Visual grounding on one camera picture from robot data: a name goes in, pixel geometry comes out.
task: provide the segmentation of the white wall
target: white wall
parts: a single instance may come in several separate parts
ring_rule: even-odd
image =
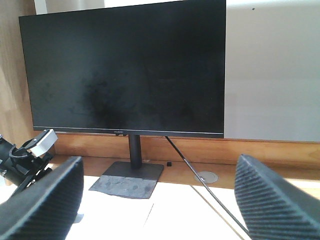
[[[164,2],[42,1],[48,13]],[[226,14],[225,138],[320,141],[320,0],[227,0]]]

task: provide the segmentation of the monitor stand pole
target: monitor stand pole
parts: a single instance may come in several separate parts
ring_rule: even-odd
[[[142,163],[140,135],[129,135],[130,162],[114,162],[89,190],[132,199],[149,199],[164,169]]]

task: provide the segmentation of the white desk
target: white desk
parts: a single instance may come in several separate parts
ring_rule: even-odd
[[[95,176],[85,176],[78,211],[84,217],[81,222],[72,225],[67,240],[249,239],[245,233],[242,234],[244,238],[239,237],[219,216],[222,215],[241,232],[204,187],[158,182],[150,199],[129,199],[88,191],[97,179]],[[234,191],[211,189],[243,222]]]

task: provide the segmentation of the white component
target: white component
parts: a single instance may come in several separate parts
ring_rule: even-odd
[[[50,129],[49,132],[32,148],[30,151],[35,157],[39,157],[42,154],[45,154],[57,141],[58,137],[53,129]]]
[[[205,184],[213,184],[219,179],[218,175],[211,171],[200,171],[198,175]],[[200,182],[197,176],[194,176],[194,179]]]

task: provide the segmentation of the monitor stand base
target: monitor stand base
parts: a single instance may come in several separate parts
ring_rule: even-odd
[[[164,169],[161,164],[142,163],[132,169],[130,162],[114,162],[89,190],[131,199],[149,199]]]

